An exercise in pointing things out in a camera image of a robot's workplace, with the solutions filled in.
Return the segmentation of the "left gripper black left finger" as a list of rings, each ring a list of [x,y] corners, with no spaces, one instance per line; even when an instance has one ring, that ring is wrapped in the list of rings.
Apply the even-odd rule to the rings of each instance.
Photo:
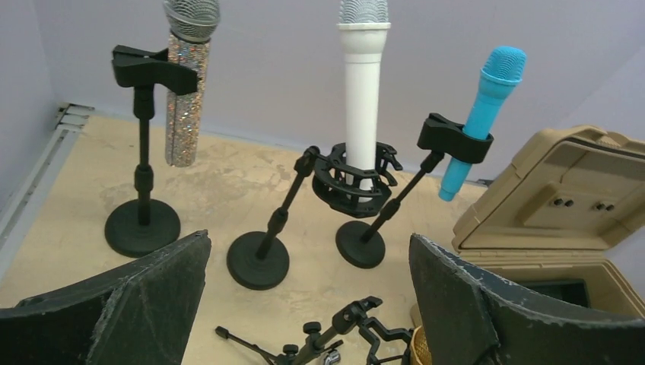
[[[1,311],[3,364],[179,364],[205,287],[196,231],[140,259]]]

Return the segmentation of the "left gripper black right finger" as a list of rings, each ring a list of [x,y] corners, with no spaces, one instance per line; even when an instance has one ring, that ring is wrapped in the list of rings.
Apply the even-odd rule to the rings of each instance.
[[[414,233],[409,267],[435,364],[642,364],[643,318],[573,305]]]

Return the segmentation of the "gold microphone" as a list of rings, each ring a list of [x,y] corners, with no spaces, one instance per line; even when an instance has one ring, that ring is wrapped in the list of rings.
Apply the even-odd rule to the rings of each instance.
[[[432,356],[427,345],[425,331],[418,326],[413,332],[410,341],[410,364],[411,365],[432,365]]]

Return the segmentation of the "black tripod shock mount stand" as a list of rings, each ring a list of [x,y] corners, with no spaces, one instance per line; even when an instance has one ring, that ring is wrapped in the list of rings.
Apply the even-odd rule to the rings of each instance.
[[[376,317],[369,316],[368,311],[383,304],[379,297],[369,296],[355,300],[339,310],[333,317],[331,326],[324,332],[319,322],[307,322],[303,325],[303,333],[307,335],[305,344],[300,348],[295,344],[286,344],[280,354],[271,354],[256,344],[251,344],[218,326],[214,332],[220,338],[236,342],[245,348],[259,354],[268,364],[308,364],[323,354],[333,352],[342,344],[335,338],[346,335],[358,329],[359,335],[367,341],[370,349],[366,355],[367,364],[385,364],[392,361],[400,364],[411,363],[411,342],[414,330],[412,328],[387,328]],[[377,351],[383,342],[402,341],[406,349],[402,354],[392,357],[379,358]]]

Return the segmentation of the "white microphone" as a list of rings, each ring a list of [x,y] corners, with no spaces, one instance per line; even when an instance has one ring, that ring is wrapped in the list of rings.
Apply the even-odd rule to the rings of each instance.
[[[376,166],[381,61],[390,27],[387,1],[341,2],[346,163],[359,170]]]

